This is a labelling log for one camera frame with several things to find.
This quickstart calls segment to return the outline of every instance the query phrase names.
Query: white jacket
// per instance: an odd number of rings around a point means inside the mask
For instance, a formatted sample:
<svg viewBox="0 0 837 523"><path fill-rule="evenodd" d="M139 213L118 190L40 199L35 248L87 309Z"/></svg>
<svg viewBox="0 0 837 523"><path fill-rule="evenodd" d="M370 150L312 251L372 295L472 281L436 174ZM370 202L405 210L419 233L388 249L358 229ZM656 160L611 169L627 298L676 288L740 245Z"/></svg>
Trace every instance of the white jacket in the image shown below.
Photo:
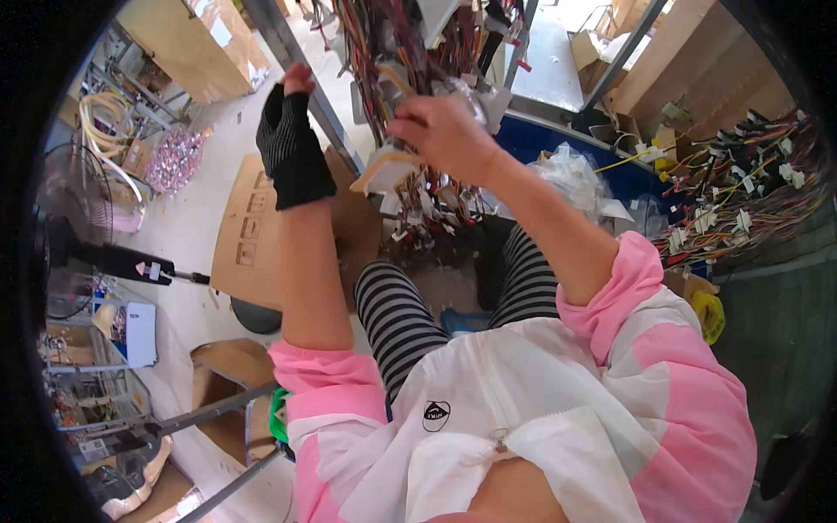
<svg viewBox="0 0 837 523"><path fill-rule="evenodd" d="M463 512L491 464L511 456L543 471L573 522L737 520L756 463L745 391L661 278L656 249L623 235L589 305L569 305L559 286L561 320L429 353L391 423L371 357L277 342L275 375L294 393L299 521Z"/></svg>

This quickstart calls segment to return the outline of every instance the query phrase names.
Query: striped leggings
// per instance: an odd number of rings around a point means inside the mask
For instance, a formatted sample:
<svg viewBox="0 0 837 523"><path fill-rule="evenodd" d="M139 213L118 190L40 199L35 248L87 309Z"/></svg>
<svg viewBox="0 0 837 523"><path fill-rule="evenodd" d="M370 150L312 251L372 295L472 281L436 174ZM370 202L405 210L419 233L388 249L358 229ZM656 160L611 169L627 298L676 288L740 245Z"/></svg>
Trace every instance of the striped leggings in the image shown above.
<svg viewBox="0 0 837 523"><path fill-rule="evenodd" d="M558 318L557 280L541 250L516 225L503 246L505 278L490 328L528 318ZM355 303L390 402L413 366L428 352L446 345L419 290L398 267L376 260L355 283Z"/></svg>

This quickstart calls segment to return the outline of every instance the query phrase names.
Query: left hand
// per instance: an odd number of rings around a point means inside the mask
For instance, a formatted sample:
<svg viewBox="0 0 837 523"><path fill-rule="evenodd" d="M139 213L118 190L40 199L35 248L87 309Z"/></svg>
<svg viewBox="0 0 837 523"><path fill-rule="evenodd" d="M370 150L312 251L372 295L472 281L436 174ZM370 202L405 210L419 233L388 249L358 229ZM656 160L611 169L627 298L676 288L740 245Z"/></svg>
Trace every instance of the left hand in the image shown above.
<svg viewBox="0 0 837 523"><path fill-rule="evenodd" d="M288 72L285 73L285 76L279 80L279 83L285 86L285 96L293 95L294 93L306 93L310 95L316 87L316 84L311 79L311 68L300 63L291 65Z"/></svg>

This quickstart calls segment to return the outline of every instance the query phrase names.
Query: black fingerless glove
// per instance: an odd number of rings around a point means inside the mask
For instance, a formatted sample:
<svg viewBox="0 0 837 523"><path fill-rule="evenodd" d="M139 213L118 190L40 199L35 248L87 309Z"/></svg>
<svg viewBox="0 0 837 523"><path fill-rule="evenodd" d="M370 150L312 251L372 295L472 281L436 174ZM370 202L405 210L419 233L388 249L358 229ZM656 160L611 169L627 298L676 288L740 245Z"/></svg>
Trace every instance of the black fingerless glove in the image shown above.
<svg viewBox="0 0 837 523"><path fill-rule="evenodd" d="M262 110L256 146L264 171L273 180L277 211L337 193L320 142L308 123L307 93L285 96L282 84L273 88Z"/></svg>

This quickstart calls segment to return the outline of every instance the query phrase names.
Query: person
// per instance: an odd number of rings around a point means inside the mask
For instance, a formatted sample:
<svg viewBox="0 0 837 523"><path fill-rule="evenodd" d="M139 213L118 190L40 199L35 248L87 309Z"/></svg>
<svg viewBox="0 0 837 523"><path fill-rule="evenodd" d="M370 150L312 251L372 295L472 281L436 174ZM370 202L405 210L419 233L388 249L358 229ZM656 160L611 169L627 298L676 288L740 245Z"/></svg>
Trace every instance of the person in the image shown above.
<svg viewBox="0 0 837 523"><path fill-rule="evenodd" d="M375 261L354 287L373 356L352 351L310 73L290 69L257 135L279 193L285 316L270 356L293 393L297 519L737 520L756 464L746 393L660 283L656 248L570 208L454 98L407 100L388 132L516 216L491 328L449 339L406 275Z"/></svg>

